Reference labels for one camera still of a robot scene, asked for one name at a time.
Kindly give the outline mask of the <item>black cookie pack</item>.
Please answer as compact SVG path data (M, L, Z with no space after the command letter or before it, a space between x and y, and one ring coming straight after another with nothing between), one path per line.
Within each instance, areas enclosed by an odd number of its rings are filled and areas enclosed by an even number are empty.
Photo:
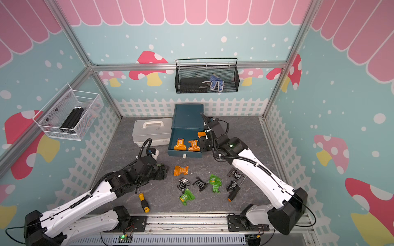
M179 184L178 184L177 188L178 188L182 193L184 193L185 190L187 189L187 187L190 186L190 185L191 185L191 182L190 182L188 179L186 179L186 178L181 178L181 179L179 180Z
M196 177L196 179L197 180L192 185L198 187L199 192L204 191L208 187L209 183L202 181L199 177Z
M232 180L230 184L226 187L226 190L229 194L231 194L233 191L239 191L240 187L235 180Z
M233 177L235 178L235 180L240 180L242 177L244 177L245 175L242 174L241 172L239 172L237 169L235 168L231 168L231 170L228 172L227 174L228 177Z

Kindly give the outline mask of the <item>orange black screwdriver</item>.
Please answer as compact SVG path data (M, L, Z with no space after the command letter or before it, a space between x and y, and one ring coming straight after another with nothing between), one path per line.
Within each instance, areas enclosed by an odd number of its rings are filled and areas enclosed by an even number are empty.
M229 194L228 196L228 201L231 202L234 200L234 198L236 197L236 195L238 194L239 191L233 191L231 194Z

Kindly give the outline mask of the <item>yellow black screwdriver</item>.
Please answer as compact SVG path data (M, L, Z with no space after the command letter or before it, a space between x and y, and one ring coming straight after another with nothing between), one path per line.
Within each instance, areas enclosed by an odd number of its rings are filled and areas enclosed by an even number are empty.
M137 191L138 191L138 197L140 199L142 209L144 210L145 213L149 213L150 212L149 203L147 202L144 194L139 189Z

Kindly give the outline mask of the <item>green cookie pack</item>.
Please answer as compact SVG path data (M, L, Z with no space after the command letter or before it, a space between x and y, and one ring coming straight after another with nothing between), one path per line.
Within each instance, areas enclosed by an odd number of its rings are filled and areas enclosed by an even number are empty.
M184 193L179 197L179 199L182 204L186 206L188 201L195 200L195 196L189 189L185 189Z
M209 178L209 183L212 185L212 191L214 193L220 193L220 187L222 186L222 180L218 176L211 174L210 178Z

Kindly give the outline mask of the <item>teal drawer cabinet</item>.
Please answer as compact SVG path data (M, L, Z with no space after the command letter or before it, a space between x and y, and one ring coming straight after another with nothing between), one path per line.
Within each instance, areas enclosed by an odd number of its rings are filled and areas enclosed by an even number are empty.
M176 104L171 126L171 138L167 153L171 157L182 158L201 158L201 151L189 151L191 142L199 140L198 133L203 132L203 119L201 114L204 112L203 104ZM178 140L183 139L185 150L176 150Z

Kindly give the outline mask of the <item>blue white item in basket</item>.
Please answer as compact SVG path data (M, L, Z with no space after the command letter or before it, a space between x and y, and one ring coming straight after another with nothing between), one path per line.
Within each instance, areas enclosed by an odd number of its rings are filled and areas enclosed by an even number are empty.
M217 90L218 92L223 92L224 81L216 74L213 74L209 77L209 80L202 82L200 88L208 88L210 91Z

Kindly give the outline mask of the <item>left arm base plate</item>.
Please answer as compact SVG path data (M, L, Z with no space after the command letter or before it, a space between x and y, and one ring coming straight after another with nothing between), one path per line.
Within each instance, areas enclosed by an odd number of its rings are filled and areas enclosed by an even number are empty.
M131 216L122 230L123 233L145 232L147 216Z

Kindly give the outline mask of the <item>black cookie pack far right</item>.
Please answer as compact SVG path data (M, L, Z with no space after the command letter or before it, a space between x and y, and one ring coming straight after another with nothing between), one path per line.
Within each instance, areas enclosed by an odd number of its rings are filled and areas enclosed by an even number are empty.
M245 175L242 174L241 172L239 172L237 169L235 168L231 168L231 170L228 172L227 174L228 177L233 177L235 178L235 180L240 180L242 177L244 177Z

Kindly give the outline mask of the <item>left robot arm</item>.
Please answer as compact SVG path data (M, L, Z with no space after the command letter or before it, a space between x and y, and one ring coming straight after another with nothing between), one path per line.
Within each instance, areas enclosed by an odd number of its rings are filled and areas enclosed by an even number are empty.
M46 212L37 210L25 217L24 240L28 246L65 246L85 236L105 231L126 232L135 220L124 206L85 218L93 210L138 189L152 180L167 177L169 167L157 163L158 151L150 148L145 156L125 168L105 174L81 196Z

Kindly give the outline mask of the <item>black cookie pack left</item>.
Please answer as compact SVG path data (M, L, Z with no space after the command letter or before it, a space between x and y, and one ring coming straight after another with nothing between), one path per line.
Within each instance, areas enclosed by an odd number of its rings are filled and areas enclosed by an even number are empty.
M181 178L181 179L179 180L179 184L178 184L177 188L178 188L182 193L184 193L185 190L187 189L187 187L190 186L190 185L191 185L191 182L190 182L188 179L186 179L186 178Z

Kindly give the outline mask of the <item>green cookie pack front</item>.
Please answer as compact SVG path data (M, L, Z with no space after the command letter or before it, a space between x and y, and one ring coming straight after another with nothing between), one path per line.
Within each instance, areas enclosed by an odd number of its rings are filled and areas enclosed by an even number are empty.
M189 189L185 189L184 193L179 197L179 199L182 204L186 206L188 201L195 200L195 196Z

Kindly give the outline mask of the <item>black box in white basket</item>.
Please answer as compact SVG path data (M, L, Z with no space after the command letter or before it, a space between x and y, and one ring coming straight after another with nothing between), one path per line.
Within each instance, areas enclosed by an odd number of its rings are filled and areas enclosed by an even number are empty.
M84 112L83 107L74 108L72 112L69 114L69 116L66 118L66 120L63 122L63 124L61 125L60 131L66 132L68 134L74 134L75 133L74 128L80 121L83 112Z

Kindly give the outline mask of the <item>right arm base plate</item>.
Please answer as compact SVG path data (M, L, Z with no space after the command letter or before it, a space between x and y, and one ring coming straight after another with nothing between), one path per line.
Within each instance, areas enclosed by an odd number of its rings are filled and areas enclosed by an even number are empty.
M245 216L229 213L227 215L227 225L230 232L267 232L269 231L268 224L254 225Z

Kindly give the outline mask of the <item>small green circuit board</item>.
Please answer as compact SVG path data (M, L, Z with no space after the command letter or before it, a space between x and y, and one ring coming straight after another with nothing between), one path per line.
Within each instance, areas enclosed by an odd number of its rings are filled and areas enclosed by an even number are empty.
M118 244L129 244L132 241L132 236L131 235L121 235L118 237Z

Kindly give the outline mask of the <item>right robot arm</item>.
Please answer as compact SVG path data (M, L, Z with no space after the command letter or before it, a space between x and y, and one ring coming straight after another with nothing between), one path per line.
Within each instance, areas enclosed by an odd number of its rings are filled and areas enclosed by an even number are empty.
M269 205L249 205L239 216L239 223L247 230L269 224L283 235L288 235L307 209L308 194L293 188L273 174L252 150L237 137L229 138L228 127L221 120L201 115L208 148L218 162L228 162L249 178L269 199Z

